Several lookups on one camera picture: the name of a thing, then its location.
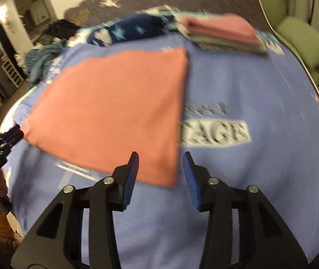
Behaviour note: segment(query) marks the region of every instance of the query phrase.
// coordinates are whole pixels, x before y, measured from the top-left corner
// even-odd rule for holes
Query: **blue gripper pad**
[[[200,210],[202,206],[202,201],[200,199],[200,190],[198,182],[194,174],[195,164],[193,162],[192,156],[189,152],[185,152],[183,155],[183,170],[186,177],[189,194],[192,199],[193,205],[196,209]]]
[[[123,209],[126,209],[131,202],[133,187],[135,186],[138,167],[139,167],[139,156],[136,152],[133,152],[131,158],[127,164],[129,166],[129,171],[127,175],[126,183],[123,187]]]

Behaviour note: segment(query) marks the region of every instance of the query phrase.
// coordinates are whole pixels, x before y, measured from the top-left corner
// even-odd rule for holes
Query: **pink towel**
[[[260,44],[255,29],[236,14],[227,13],[218,18],[180,16],[179,20],[190,35],[205,35],[246,44]]]
[[[63,73],[42,93],[25,139],[75,165],[111,174],[140,157],[137,179],[176,183],[186,49],[128,50],[90,58]]]

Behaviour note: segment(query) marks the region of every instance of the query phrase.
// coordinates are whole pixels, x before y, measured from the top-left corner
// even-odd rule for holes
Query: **green pillow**
[[[308,71],[310,73],[310,76],[314,80],[315,84],[318,84],[319,83],[319,73],[318,73],[318,71],[315,70],[315,69],[310,69]]]
[[[286,17],[277,31],[298,51],[309,69],[319,66],[319,33],[308,23]]]
[[[302,57],[300,55],[300,53],[298,53],[298,51],[296,50],[296,48],[285,39],[285,37],[283,37],[279,32],[276,32],[276,35],[279,37],[279,39],[296,55],[298,56],[302,61]]]
[[[286,5],[285,0],[260,0],[263,4],[265,14],[268,21],[274,29],[285,19],[286,17]]]

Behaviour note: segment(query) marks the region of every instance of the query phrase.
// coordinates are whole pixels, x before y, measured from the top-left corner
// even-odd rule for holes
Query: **folded towel stack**
[[[255,29],[236,14],[228,13],[220,17],[179,15],[175,26],[205,50],[231,48],[242,52],[266,52],[265,44]]]

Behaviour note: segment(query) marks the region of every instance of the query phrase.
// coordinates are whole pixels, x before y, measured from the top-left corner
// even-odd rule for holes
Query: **blue bedsheet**
[[[197,165],[229,186],[260,187],[312,260],[319,252],[319,100],[285,47],[282,54],[269,50],[264,56],[204,52],[178,34],[106,48],[81,44],[65,50],[47,82],[87,58],[176,46],[187,48],[190,61],[180,156],[190,151]],[[17,123],[47,86],[41,84],[20,104]],[[4,169],[11,171],[9,197],[25,233],[63,186],[88,187],[104,177],[25,141],[13,148]],[[88,262],[88,213],[84,217],[83,261]],[[175,188],[137,182],[127,210],[113,217],[124,269],[198,268],[208,214],[192,205],[181,166]]]

